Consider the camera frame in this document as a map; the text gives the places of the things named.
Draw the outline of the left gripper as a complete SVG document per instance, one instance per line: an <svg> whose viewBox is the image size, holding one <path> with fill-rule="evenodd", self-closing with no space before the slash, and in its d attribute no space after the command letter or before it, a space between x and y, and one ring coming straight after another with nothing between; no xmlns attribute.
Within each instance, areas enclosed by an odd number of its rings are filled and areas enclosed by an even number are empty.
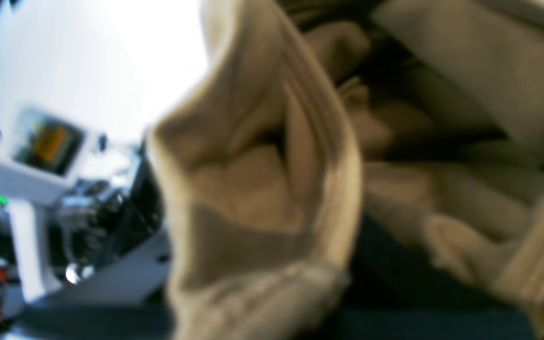
<svg viewBox="0 0 544 340"><path fill-rule="evenodd" d="M80 180L33 220L45 224L46 257L29 280L15 254L12 213L0 202L0 260L13 266L26 303L143 303L163 291L170 269L168 236L153 172L144 161L113 178ZM47 278L38 264L47 267Z"/></svg>

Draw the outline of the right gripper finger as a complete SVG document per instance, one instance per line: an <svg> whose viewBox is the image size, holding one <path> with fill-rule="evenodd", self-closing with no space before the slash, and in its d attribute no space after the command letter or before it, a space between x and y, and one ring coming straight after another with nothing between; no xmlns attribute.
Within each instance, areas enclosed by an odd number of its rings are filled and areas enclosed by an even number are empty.
<svg viewBox="0 0 544 340"><path fill-rule="evenodd" d="M340 340L533 340L527 317L440 273L363 215Z"/></svg>

